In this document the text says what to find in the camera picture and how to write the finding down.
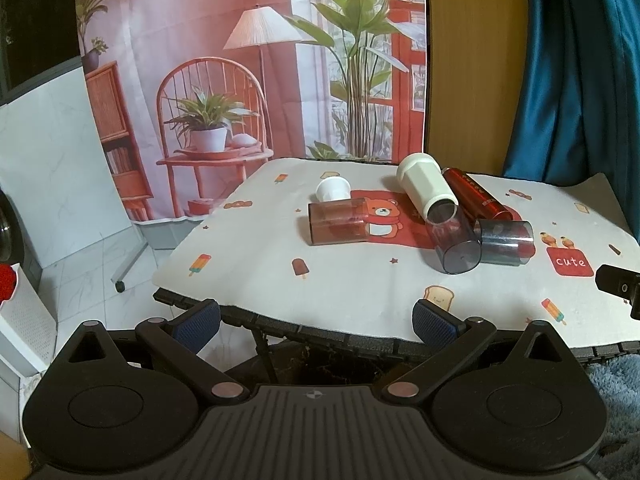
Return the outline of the grey transparent plastic cup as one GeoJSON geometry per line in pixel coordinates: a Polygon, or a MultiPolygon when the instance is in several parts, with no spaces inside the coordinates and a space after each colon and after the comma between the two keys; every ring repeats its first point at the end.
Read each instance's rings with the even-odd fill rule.
{"type": "Polygon", "coordinates": [[[480,241],[459,206],[441,200],[428,211],[425,225],[445,273],[469,272],[480,263],[480,241]]]}

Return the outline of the blue-grey transparent plastic cup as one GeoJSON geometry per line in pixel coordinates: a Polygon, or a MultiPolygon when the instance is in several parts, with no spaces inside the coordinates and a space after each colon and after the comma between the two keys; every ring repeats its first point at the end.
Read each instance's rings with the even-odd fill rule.
{"type": "Polygon", "coordinates": [[[480,240],[480,262],[521,266],[535,255],[533,228],[527,221],[486,220],[475,222],[480,240]]]}

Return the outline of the brown transparent plastic cup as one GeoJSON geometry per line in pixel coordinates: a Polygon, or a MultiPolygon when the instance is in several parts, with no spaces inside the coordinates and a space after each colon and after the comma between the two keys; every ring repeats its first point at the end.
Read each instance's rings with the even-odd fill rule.
{"type": "Polygon", "coordinates": [[[368,237],[368,207],[364,198],[332,200],[308,205],[311,244],[314,246],[364,242],[368,237]]]}

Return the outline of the small white paper cup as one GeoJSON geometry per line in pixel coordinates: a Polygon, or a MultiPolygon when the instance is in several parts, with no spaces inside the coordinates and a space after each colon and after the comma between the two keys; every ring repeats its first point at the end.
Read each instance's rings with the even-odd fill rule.
{"type": "Polygon", "coordinates": [[[332,176],[322,179],[316,188],[316,197],[319,203],[337,202],[349,200],[352,197],[352,188],[349,182],[340,176],[332,176]]]}

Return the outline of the printed living room backdrop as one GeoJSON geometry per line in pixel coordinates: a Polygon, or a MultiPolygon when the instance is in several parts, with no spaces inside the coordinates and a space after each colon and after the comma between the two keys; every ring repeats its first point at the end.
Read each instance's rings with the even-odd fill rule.
{"type": "Polygon", "coordinates": [[[270,159],[424,148],[426,0],[75,0],[126,213],[204,216],[270,159]]]}

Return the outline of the backdrop stand leg with wheel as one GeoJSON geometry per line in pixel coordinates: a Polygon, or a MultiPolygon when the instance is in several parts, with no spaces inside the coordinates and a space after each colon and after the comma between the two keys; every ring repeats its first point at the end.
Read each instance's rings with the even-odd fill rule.
{"type": "Polygon", "coordinates": [[[122,260],[122,263],[115,270],[114,274],[111,277],[111,281],[114,285],[114,289],[118,294],[121,294],[126,290],[124,279],[147,247],[148,242],[146,240],[142,240],[141,242],[139,242],[128,252],[125,259],[122,260]]]}

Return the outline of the grey fluffy rug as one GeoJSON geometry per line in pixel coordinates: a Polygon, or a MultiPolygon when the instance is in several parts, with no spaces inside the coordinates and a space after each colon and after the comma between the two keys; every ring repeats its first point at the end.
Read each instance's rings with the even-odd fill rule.
{"type": "Polygon", "coordinates": [[[608,410],[593,466],[608,479],[639,480],[639,357],[627,354],[586,371],[608,410]]]}

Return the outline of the white cartoon print tablecloth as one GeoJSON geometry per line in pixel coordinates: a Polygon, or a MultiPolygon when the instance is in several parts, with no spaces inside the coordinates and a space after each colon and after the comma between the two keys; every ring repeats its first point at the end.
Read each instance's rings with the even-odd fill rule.
{"type": "Polygon", "coordinates": [[[482,263],[450,275],[439,270],[395,174],[392,166],[358,162],[268,162],[191,231],[153,282],[186,298],[363,336],[413,339],[412,308],[427,298],[502,330],[548,321],[573,348],[638,338],[628,302],[594,281],[604,264],[639,265],[638,243],[605,177],[569,188],[480,177],[532,225],[535,251],[519,266],[482,263]],[[327,176],[345,178],[352,194],[367,199],[373,233],[364,242],[311,243],[307,208],[327,176]]]}

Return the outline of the white box with red item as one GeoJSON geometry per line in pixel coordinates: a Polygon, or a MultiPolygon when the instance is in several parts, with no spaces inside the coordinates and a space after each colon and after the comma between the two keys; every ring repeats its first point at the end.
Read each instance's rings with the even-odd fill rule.
{"type": "Polygon", "coordinates": [[[15,263],[16,287],[1,303],[1,357],[23,377],[44,372],[54,358],[56,322],[21,266],[15,263]]]}

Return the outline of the white ribbed tumbler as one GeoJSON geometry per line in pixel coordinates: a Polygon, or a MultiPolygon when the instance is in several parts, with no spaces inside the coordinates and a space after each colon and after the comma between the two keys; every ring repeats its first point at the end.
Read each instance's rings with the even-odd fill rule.
{"type": "Polygon", "coordinates": [[[457,213],[459,201],[431,155],[408,155],[399,164],[396,178],[425,222],[444,223],[457,213]]]}

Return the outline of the teal blue curtain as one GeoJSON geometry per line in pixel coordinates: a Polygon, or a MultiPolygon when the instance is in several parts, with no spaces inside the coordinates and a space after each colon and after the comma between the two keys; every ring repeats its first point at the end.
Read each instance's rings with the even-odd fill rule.
{"type": "Polygon", "coordinates": [[[574,185],[602,172],[639,232],[639,0],[528,0],[524,78],[503,173],[574,185]]]}

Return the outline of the black folding table frame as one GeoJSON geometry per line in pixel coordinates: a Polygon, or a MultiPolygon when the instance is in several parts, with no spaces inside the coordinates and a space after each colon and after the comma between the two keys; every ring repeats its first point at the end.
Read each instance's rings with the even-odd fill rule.
{"type": "MultiPolygon", "coordinates": [[[[161,304],[177,307],[183,311],[198,303],[194,299],[163,288],[158,288],[154,292],[153,298],[161,304]]],[[[268,318],[268,316],[250,312],[237,306],[221,306],[220,314],[221,322],[224,324],[242,327],[252,332],[256,340],[256,347],[260,348],[257,353],[264,360],[267,370],[271,370],[273,365],[270,361],[269,350],[266,349],[266,336],[295,341],[303,346],[318,348],[324,352],[347,354],[351,358],[375,361],[420,363],[434,353],[420,338],[421,342],[415,342],[402,338],[360,336],[336,330],[324,330],[310,325],[268,318]]],[[[500,351],[511,350],[518,336],[521,336],[523,332],[524,330],[497,330],[489,348],[500,348],[500,351]]],[[[627,354],[638,356],[639,341],[571,348],[570,351],[582,365],[602,364],[627,354]]]]}

